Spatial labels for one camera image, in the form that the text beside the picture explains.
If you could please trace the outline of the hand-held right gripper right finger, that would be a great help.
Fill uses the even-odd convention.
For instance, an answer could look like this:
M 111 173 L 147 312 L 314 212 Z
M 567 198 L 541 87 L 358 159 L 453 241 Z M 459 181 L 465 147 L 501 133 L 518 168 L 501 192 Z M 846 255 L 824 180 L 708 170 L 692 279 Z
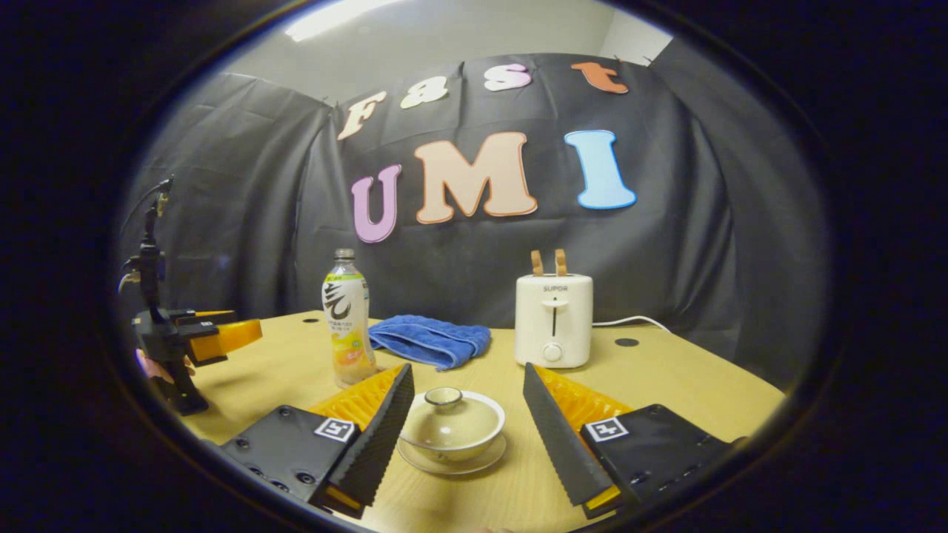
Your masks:
M 524 399 L 561 485 L 589 519 L 694 485 L 738 445 L 664 405 L 633 409 L 534 364 Z

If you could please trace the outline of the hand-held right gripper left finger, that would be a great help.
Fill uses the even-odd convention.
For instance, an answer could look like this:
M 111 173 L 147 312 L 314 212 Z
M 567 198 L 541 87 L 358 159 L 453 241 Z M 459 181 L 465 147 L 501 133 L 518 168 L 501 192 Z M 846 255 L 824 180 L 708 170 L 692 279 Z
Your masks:
M 359 519 L 375 502 L 414 395 L 412 365 L 401 364 L 312 409 L 278 406 L 220 455 L 308 505 Z

